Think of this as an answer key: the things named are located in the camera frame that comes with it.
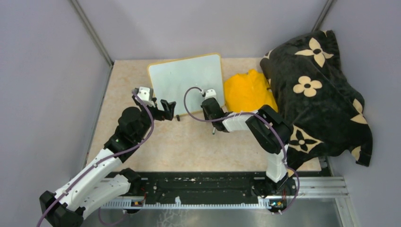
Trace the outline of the yellow-framed whiteboard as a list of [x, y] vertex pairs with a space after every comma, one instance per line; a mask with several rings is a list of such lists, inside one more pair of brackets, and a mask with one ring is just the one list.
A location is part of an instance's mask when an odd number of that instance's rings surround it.
[[221, 56], [210, 53], [196, 57], [157, 62], [148, 65], [148, 75], [160, 106], [160, 100], [176, 102], [175, 115], [187, 114], [183, 99], [191, 87], [213, 89], [221, 107], [225, 105]]

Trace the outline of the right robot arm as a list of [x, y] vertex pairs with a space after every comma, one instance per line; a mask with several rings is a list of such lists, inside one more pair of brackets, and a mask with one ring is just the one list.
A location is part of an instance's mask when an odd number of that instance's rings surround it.
[[253, 112], [224, 112], [215, 98], [201, 103], [204, 118], [222, 132], [250, 131], [268, 153], [266, 188], [272, 195], [280, 194], [288, 180], [287, 149], [292, 127], [270, 106]]

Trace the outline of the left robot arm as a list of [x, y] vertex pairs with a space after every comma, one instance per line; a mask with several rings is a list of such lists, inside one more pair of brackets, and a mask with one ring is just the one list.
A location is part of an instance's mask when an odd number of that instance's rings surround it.
[[176, 102], [133, 95], [136, 107], [128, 107], [118, 119], [114, 134], [92, 162], [55, 192], [39, 198], [42, 210], [37, 225], [47, 220], [53, 227], [79, 227], [95, 210], [114, 198], [129, 194], [145, 196], [141, 176], [130, 168], [107, 176], [122, 165], [152, 134], [154, 121], [172, 120]]

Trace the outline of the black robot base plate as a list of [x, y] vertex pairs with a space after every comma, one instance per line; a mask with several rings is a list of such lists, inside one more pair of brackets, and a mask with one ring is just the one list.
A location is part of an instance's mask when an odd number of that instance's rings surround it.
[[278, 213], [297, 194], [297, 180], [274, 183], [264, 172], [141, 172], [138, 186], [105, 209], [262, 209]]

